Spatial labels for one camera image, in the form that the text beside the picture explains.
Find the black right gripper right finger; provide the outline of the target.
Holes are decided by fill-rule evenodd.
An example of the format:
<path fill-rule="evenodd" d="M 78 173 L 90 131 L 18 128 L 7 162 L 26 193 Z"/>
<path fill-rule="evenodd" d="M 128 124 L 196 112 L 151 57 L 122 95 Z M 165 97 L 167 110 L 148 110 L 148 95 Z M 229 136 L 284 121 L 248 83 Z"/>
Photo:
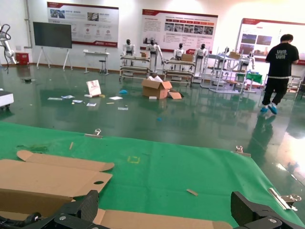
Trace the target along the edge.
<path fill-rule="evenodd" d="M 231 193 L 231 215 L 238 224 L 235 229 L 302 229 L 267 205 L 249 201 L 240 192 Z"/>

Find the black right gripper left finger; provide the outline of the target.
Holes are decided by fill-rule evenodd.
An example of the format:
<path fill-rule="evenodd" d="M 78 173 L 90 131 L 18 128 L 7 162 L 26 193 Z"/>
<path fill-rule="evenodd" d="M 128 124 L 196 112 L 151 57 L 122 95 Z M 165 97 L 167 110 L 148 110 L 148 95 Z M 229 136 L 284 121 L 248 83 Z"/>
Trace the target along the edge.
<path fill-rule="evenodd" d="M 52 216 L 35 223 L 37 229 L 104 229 L 93 221 L 98 213 L 99 193 L 91 190 L 82 200 L 64 204 Z"/>

